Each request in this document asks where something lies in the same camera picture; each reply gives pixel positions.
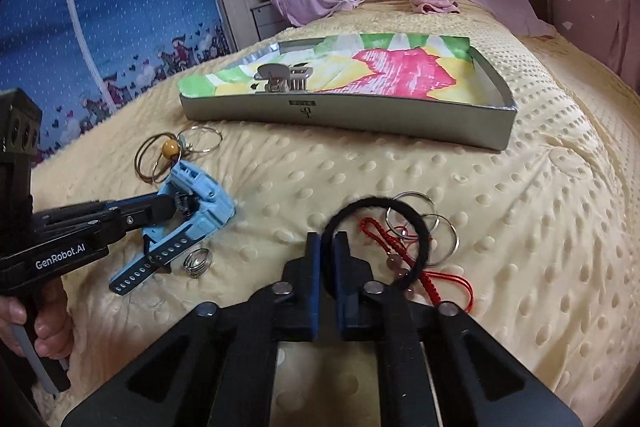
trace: gray box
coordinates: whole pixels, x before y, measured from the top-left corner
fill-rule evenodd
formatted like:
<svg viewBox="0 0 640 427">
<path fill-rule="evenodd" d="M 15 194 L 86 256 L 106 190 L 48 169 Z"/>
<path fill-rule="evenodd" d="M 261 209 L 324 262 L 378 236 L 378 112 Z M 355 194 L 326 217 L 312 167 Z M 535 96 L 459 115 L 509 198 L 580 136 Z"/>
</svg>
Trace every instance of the gray box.
<svg viewBox="0 0 640 427">
<path fill-rule="evenodd" d="M 228 68 L 248 64 L 263 55 L 301 50 L 323 39 L 277 42 Z M 441 100 L 418 100 L 376 94 L 330 92 L 256 92 L 189 98 L 180 95 L 184 114 L 194 121 L 248 120 L 268 123 L 318 125 L 383 132 L 504 150 L 518 108 L 509 86 L 478 50 L 469 48 L 481 84 L 491 105 Z"/>
</svg>

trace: orange bead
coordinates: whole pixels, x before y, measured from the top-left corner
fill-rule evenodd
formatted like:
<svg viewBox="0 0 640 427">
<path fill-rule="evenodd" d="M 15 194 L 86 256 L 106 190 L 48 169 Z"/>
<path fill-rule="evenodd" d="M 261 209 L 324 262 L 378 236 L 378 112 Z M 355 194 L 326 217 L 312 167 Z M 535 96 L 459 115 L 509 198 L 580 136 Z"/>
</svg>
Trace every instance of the orange bead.
<svg viewBox="0 0 640 427">
<path fill-rule="evenodd" d="M 176 140 L 167 140 L 162 144 L 162 156 L 168 160 L 180 154 L 180 144 Z"/>
</svg>

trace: pink curtain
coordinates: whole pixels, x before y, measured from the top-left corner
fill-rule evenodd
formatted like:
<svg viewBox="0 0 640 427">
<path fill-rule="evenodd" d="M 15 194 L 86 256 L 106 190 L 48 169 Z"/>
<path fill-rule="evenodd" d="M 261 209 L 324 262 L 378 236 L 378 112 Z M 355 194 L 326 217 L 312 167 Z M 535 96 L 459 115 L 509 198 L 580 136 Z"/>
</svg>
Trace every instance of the pink curtain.
<svg viewBox="0 0 640 427">
<path fill-rule="evenodd" d="M 609 68 L 640 94 L 640 0 L 618 0 L 618 26 Z"/>
</svg>

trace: gripper handle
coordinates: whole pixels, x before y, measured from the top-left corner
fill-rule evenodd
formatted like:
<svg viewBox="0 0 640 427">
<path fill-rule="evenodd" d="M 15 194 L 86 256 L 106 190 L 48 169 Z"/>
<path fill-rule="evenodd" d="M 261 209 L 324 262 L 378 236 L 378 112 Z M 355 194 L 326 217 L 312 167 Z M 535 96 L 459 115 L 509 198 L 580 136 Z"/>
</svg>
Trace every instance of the gripper handle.
<svg viewBox="0 0 640 427">
<path fill-rule="evenodd" d="M 34 343 L 38 338 L 34 327 L 38 313 L 36 304 L 31 296 L 20 298 L 20 302 L 27 310 L 27 321 L 23 326 L 11 325 L 16 340 L 44 390 L 53 395 L 66 391 L 71 387 L 71 383 L 66 376 L 68 369 L 66 359 L 52 360 L 48 357 L 40 357 L 36 353 L 34 347 Z"/>
</svg>

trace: red string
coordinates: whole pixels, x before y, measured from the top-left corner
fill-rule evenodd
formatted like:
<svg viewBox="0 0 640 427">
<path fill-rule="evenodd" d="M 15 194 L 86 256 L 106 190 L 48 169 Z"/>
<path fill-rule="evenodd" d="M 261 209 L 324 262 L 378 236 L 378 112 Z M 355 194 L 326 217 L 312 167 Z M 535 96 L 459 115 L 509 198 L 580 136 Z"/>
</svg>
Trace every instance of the red string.
<svg viewBox="0 0 640 427">
<path fill-rule="evenodd" d="M 369 229 L 369 225 L 373 225 L 380 236 L 376 235 L 375 232 L 372 232 Z M 398 229 L 400 229 L 401 231 L 406 231 L 406 227 L 396 227 L 396 230 Z M 407 249 L 402 240 L 399 237 L 396 237 L 395 235 L 389 233 L 389 231 L 385 230 L 379 222 L 373 219 L 373 217 L 365 217 L 360 222 L 360 230 L 362 230 L 368 237 L 372 238 L 376 243 L 378 243 L 387 255 L 392 255 L 395 251 L 410 267 L 415 264 L 415 261 L 407 253 Z M 440 294 L 438 293 L 438 290 L 431 279 L 442 279 L 461 285 L 469 294 L 469 302 L 465 308 L 465 312 L 469 313 L 471 309 L 473 309 L 474 289 L 467 279 L 461 277 L 460 275 L 454 275 L 452 273 L 424 270 L 420 275 L 420 282 L 422 283 L 422 286 L 424 287 L 431 303 L 434 306 L 440 304 L 442 302 L 442 298 L 440 297 Z"/>
</svg>

